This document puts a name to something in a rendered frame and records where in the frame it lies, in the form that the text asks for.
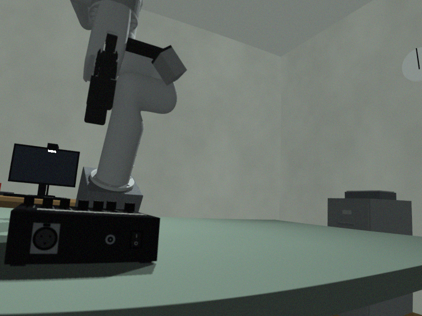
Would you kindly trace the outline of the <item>black lighting desk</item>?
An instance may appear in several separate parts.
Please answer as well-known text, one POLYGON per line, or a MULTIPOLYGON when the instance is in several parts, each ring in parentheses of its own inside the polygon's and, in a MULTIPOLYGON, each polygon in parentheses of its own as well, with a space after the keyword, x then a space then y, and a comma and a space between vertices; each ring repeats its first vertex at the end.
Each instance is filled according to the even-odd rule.
POLYGON ((135 211, 135 203, 116 209, 116 201, 34 195, 11 210, 4 264, 151 263, 157 261, 160 218, 135 211), (135 212, 134 212, 135 211, 135 212))

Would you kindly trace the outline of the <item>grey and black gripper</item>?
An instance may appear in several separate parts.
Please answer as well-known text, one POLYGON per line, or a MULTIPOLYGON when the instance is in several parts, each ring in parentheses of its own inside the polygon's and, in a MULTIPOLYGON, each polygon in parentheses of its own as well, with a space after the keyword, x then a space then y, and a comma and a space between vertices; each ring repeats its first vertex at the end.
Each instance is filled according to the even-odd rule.
POLYGON ((83 71, 84 81, 90 81, 84 122, 104 125, 107 110, 113 107, 128 34, 137 27, 138 17, 129 7, 112 0, 92 4, 89 16, 93 25, 83 71))

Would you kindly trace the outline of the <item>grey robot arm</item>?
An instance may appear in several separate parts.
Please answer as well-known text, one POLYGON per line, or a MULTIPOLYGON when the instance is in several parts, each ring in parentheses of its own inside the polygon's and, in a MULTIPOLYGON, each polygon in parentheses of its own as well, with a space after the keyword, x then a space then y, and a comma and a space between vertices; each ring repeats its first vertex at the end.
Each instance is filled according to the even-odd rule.
MULTIPOLYGON (((102 0, 70 1, 80 25, 91 30, 89 9, 102 0)), ((136 30, 128 34, 99 165, 90 174, 94 184, 111 191, 134 186, 131 173, 144 130, 141 111, 171 112, 177 103, 174 82, 187 71, 171 45, 160 48, 138 41, 136 30)))

